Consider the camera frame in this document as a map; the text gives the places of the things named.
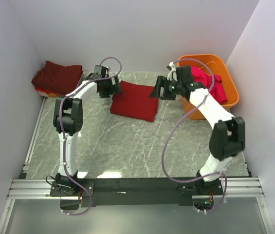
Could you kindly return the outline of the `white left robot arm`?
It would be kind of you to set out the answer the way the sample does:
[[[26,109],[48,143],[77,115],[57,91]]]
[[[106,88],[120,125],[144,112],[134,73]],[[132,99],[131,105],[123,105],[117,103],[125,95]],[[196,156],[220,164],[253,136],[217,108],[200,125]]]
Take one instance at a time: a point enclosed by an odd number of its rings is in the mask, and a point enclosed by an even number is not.
[[[79,188],[84,189],[78,181],[76,165],[76,143],[83,127],[83,103],[95,94],[109,98],[122,92],[118,78],[120,72],[110,76],[109,71],[109,67],[96,65],[73,91],[58,97],[55,102],[53,125],[60,142],[60,165],[55,181],[68,196],[75,195]]]

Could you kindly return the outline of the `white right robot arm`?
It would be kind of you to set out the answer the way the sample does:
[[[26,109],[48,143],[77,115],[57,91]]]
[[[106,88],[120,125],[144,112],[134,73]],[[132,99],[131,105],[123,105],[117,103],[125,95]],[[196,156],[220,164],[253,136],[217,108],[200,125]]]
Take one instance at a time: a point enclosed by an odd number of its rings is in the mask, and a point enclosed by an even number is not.
[[[182,96],[194,107],[191,112],[200,111],[212,128],[209,140],[210,155],[196,178],[195,189],[205,195],[212,189],[212,182],[223,175],[227,164],[245,148],[245,121],[225,110],[211,95],[208,87],[196,82],[191,66],[175,67],[169,65],[167,77],[158,76],[151,98],[174,100]]]

